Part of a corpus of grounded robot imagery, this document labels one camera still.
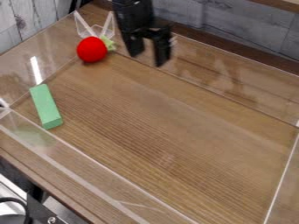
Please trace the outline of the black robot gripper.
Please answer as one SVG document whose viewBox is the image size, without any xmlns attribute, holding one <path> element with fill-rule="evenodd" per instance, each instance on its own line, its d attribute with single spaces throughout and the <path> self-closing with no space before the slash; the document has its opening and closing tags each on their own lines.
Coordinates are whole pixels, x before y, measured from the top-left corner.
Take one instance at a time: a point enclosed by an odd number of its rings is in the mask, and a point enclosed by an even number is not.
<svg viewBox="0 0 299 224">
<path fill-rule="evenodd" d="M 126 49 L 137 57 L 146 49 L 143 37 L 154 37 L 155 65 L 161 67 L 171 58 L 171 26 L 155 18 L 153 0 L 112 0 L 119 30 Z"/>
</svg>

